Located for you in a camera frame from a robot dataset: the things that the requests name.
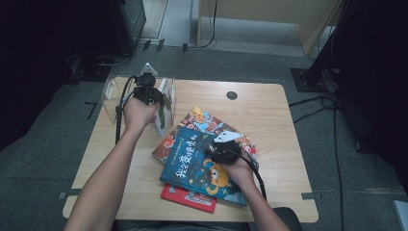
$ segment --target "floor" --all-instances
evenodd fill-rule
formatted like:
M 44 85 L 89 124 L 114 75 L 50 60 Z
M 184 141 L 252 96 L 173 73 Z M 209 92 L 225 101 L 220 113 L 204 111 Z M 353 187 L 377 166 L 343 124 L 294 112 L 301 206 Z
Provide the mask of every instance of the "floor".
M 167 46 L 196 47 L 197 0 L 144 0 L 146 26 L 141 42 L 159 39 Z M 202 19 L 201 45 L 210 42 L 213 19 Z M 311 57 L 327 42 L 332 28 L 327 28 Z M 208 49 L 267 53 L 272 55 L 305 56 L 292 24 L 216 18 L 216 31 Z

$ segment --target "book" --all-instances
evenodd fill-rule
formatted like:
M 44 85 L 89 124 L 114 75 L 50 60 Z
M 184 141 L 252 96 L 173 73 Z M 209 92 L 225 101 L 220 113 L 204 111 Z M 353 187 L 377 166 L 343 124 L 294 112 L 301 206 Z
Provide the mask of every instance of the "book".
M 168 155 L 171 151 L 171 147 L 173 146 L 176 139 L 178 130 L 182 127 L 212 134 L 215 136 L 218 136 L 223 131 L 238 132 L 235 128 L 231 127 L 230 125 L 221 121 L 210 113 L 203 111 L 198 107 L 194 107 L 186 115 L 186 117 L 182 119 L 177 127 L 173 131 L 171 131 L 152 152 L 154 158 L 164 164 L 166 163 Z M 249 143 L 248 136 L 243 136 L 236 141 L 240 144 L 242 149 L 249 154 L 253 156 L 256 154 L 256 147 L 255 145 Z
M 240 205 L 246 198 L 221 164 L 205 153 L 204 147 L 215 135 L 186 127 L 180 128 L 160 181 Z
M 173 114 L 175 106 L 175 87 L 173 79 L 164 78 L 158 90 L 164 96 L 164 105 L 161 105 L 155 112 L 156 121 L 154 126 L 160 137 L 164 137 L 166 130 L 173 124 Z
M 161 197 L 208 213 L 214 212 L 217 203 L 217 200 L 213 197 L 169 184 L 165 184 L 163 187 Z

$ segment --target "wrist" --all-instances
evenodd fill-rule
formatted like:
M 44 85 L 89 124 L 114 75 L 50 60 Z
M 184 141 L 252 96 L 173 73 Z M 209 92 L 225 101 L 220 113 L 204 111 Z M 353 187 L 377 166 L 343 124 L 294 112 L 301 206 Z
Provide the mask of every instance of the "wrist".
M 140 137 L 143 133 L 145 126 L 126 126 L 125 130 L 123 131 L 122 136 L 132 136 L 134 139 Z

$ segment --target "person's right hand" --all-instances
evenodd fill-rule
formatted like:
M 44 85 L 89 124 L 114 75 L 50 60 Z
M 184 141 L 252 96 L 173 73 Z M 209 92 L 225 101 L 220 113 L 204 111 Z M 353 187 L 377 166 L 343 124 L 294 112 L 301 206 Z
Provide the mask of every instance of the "person's right hand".
M 242 155 L 247 161 L 251 161 L 248 155 Z M 222 165 L 230 175 L 231 179 L 236 183 L 240 188 L 249 185 L 255 185 L 253 171 L 249 167 L 248 163 L 242 158 L 239 158 L 237 162 L 233 165 Z
M 125 104 L 124 118 L 126 130 L 144 129 L 147 124 L 154 122 L 154 112 L 159 108 L 160 104 L 156 102 L 152 105 L 145 105 L 137 98 L 131 97 Z

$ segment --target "black controller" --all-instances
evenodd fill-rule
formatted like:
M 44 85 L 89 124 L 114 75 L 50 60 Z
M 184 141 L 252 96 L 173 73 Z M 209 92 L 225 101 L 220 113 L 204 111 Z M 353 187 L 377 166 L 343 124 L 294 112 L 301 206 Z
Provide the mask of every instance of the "black controller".
M 225 165 L 233 165 L 242 155 L 240 145 L 235 141 L 212 141 L 204 149 L 213 162 Z
M 159 102 L 160 105 L 164 105 L 165 98 L 163 94 L 154 88 L 156 84 L 156 78 L 151 73 L 143 73 L 135 80 L 137 87 L 133 90 L 133 97 L 139 99 L 146 105 Z

